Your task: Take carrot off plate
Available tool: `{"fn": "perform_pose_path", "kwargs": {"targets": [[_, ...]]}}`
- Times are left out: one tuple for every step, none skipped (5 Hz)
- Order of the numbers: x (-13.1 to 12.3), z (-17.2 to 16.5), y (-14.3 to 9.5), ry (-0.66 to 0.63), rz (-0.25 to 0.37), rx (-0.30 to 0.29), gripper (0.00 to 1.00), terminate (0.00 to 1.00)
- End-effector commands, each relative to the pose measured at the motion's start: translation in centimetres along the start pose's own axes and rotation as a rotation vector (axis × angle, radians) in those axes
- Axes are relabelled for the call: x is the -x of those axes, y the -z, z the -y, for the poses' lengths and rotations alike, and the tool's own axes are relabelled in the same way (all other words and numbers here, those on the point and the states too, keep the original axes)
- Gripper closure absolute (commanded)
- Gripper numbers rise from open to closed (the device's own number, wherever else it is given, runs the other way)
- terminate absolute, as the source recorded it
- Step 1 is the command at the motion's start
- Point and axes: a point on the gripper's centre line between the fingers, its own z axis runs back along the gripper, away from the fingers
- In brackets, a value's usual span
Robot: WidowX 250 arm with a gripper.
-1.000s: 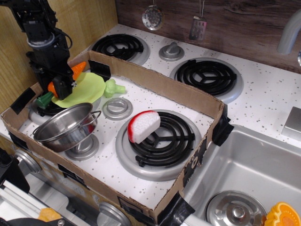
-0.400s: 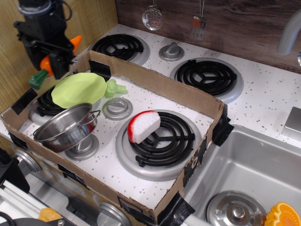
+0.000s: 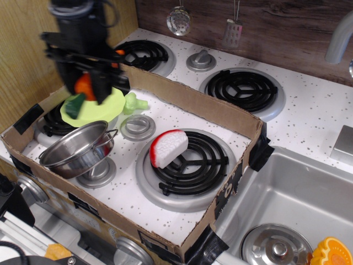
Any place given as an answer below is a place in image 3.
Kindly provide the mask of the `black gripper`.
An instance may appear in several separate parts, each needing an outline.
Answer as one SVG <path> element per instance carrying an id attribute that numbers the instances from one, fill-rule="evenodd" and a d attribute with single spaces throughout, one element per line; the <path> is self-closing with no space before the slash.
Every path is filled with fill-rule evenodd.
<path id="1" fill-rule="evenodd" d="M 111 20 L 103 13 L 55 13 L 54 17 L 59 31 L 41 34 L 46 57 L 56 61 L 58 73 L 72 95 L 83 71 L 91 70 L 93 94 L 102 104 L 113 88 L 120 88 L 121 56 L 107 44 L 108 28 L 117 24 L 117 14 Z"/>

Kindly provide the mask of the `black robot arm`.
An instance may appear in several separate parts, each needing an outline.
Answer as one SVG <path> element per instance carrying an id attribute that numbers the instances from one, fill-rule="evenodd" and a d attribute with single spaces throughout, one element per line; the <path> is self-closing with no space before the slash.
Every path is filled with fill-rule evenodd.
<path id="1" fill-rule="evenodd" d="M 122 71 L 112 65 L 123 61 L 108 45 L 108 29 L 119 21 L 111 1 L 50 1 L 48 9 L 59 31 L 43 32 L 46 56 L 53 60 L 66 88 L 74 94 L 78 79 L 90 75 L 93 94 L 99 104 L 111 95 L 114 85 L 126 86 Z"/>

